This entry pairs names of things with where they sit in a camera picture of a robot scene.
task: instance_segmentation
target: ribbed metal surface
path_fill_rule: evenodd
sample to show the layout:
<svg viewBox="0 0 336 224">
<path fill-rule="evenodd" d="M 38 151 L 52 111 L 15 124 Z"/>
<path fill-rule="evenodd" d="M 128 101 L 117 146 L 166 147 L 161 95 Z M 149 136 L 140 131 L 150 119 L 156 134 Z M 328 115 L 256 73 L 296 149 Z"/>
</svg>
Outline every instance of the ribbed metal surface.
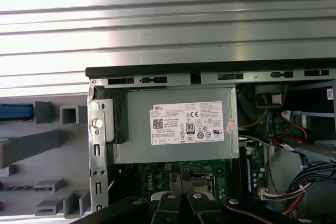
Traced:
<svg viewBox="0 0 336 224">
<path fill-rule="evenodd" d="M 86 67 L 333 58 L 336 0 L 0 0 L 0 96 L 87 92 Z"/>
</svg>

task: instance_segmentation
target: barcode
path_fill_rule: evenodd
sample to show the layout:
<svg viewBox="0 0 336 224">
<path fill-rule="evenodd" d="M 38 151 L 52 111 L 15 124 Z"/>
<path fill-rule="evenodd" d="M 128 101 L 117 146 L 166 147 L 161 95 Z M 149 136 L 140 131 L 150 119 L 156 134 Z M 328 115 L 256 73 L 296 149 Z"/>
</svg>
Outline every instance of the barcode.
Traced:
<svg viewBox="0 0 336 224">
<path fill-rule="evenodd" d="M 163 119 L 154 119 L 153 120 L 154 129 L 163 129 Z"/>
</svg>

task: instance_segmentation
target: connector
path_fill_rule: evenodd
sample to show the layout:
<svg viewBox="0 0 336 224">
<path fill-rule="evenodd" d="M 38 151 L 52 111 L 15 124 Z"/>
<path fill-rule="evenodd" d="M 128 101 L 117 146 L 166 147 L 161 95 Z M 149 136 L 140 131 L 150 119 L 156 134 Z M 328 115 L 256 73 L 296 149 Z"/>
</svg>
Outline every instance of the connector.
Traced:
<svg viewBox="0 0 336 224">
<path fill-rule="evenodd" d="M 260 200 L 268 200 L 265 198 L 264 193 L 268 193 L 268 189 L 264 186 L 259 186 L 257 188 L 257 196 Z"/>
</svg>

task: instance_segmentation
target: white label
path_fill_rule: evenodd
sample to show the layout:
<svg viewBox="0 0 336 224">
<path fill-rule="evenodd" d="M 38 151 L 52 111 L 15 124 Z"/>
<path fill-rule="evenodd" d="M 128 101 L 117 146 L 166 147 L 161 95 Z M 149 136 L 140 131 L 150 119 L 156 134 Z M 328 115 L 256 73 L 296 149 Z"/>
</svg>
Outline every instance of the white label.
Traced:
<svg viewBox="0 0 336 224">
<path fill-rule="evenodd" d="M 332 89 L 327 89 L 327 99 L 334 100 L 334 94 L 333 94 Z"/>
<path fill-rule="evenodd" d="M 222 102 L 154 105 L 152 145 L 224 141 Z"/>
<path fill-rule="evenodd" d="M 290 147 L 288 144 L 281 144 L 281 146 L 283 148 L 285 148 L 286 150 L 292 152 L 292 151 L 295 151 L 292 147 Z"/>
<path fill-rule="evenodd" d="M 282 96 L 281 94 L 272 95 L 272 104 L 282 104 Z"/>
<path fill-rule="evenodd" d="M 290 115 L 291 115 L 291 111 L 290 110 L 284 110 L 281 113 L 281 116 L 286 119 L 287 121 L 290 121 Z"/>
</svg>

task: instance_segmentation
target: cable bundle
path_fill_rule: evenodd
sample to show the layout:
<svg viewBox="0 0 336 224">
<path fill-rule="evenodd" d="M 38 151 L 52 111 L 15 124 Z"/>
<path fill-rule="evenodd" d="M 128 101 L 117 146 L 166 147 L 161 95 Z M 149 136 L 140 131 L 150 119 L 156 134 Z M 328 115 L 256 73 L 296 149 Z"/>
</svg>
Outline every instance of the cable bundle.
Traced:
<svg viewBox="0 0 336 224">
<path fill-rule="evenodd" d="M 289 135 L 283 135 L 283 134 L 282 135 L 276 135 L 275 134 L 275 127 L 274 127 L 275 114 L 273 114 L 273 117 L 272 117 L 272 131 L 273 131 L 273 134 L 274 134 L 274 137 L 271 140 L 272 145 L 275 146 L 275 147 L 278 147 L 278 148 L 282 148 L 282 146 L 278 144 L 278 140 L 281 139 L 281 138 L 295 140 L 296 142 L 302 142 L 302 137 L 300 137 L 300 136 L 289 136 Z M 304 139 L 307 139 L 307 132 L 304 128 L 302 128 L 302 127 L 300 127 L 296 124 L 291 123 L 290 121 L 285 119 L 281 114 L 280 114 L 280 118 L 284 123 L 287 123 L 287 124 L 297 128 L 297 129 L 299 129 L 303 133 Z"/>
<path fill-rule="evenodd" d="M 331 172 L 331 174 L 330 175 L 321 174 L 325 172 Z M 287 214 L 293 211 L 304 197 L 305 192 L 311 189 L 315 183 L 324 180 L 336 184 L 336 178 L 333 177 L 335 173 L 336 173 L 336 164 L 314 165 L 301 171 L 289 185 L 287 194 L 296 192 L 298 189 L 302 189 L 302 186 L 304 188 L 303 189 L 304 192 L 301 193 L 295 200 L 287 200 L 285 202 L 286 208 L 282 211 L 282 213 Z"/>
<path fill-rule="evenodd" d="M 314 186 L 314 183 L 306 183 L 304 186 L 301 185 L 300 189 L 293 191 L 291 193 L 288 193 L 288 194 L 277 195 L 277 194 L 269 194 L 268 192 L 263 191 L 262 195 L 267 200 L 289 200 L 289 199 L 297 198 L 298 196 L 304 194 L 306 191 L 311 189 L 313 186 Z"/>
<path fill-rule="evenodd" d="M 262 99 L 264 100 L 265 105 L 267 105 L 267 98 L 266 98 L 265 95 L 262 95 Z M 239 128 L 244 129 L 244 128 L 248 128 L 248 127 L 257 125 L 258 123 L 261 123 L 265 119 L 265 117 L 267 116 L 267 113 L 268 113 L 268 109 L 264 109 L 262 115 L 255 122 L 253 122 L 251 124 L 247 124 L 247 125 L 240 125 Z"/>
</svg>

